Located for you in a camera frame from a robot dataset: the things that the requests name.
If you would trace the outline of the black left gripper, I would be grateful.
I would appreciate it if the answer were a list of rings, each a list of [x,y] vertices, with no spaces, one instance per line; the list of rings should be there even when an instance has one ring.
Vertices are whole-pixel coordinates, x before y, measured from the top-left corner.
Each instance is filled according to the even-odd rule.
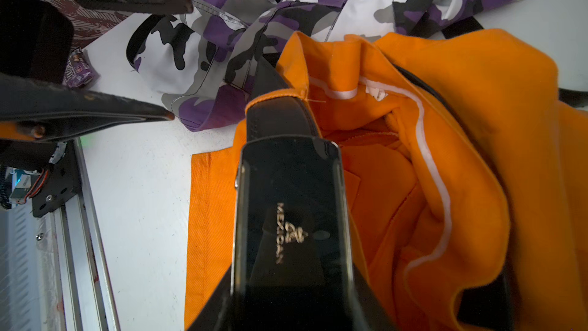
[[[194,10],[191,0],[74,1],[86,9],[154,15]],[[2,139],[56,143],[123,124],[175,118],[155,104],[60,85],[73,36],[71,22],[51,3],[1,0]]]

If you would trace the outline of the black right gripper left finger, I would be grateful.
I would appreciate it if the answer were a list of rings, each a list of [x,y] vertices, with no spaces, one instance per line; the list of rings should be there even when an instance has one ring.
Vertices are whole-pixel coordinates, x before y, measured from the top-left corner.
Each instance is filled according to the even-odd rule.
[[[203,310],[187,328],[188,331],[228,331],[231,329],[232,267],[229,267]]]

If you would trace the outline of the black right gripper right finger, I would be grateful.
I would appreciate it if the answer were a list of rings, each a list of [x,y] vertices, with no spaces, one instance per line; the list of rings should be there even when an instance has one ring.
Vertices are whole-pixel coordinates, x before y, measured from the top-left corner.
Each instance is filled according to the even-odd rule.
[[[353,269],[352,329],[355,331],[392,331],[392,323],[383,306],[358,268]]]

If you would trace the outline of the purple camouflage trousers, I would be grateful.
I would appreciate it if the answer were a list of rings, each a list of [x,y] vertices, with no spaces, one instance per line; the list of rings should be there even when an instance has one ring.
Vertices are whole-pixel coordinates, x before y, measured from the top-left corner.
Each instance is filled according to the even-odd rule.
[[[388,33],[428,38],[520,0],[191,0],[148,35],[137,72],[190,131],[240,122],[260,58],[274,62],[295,32],[316,41]]]

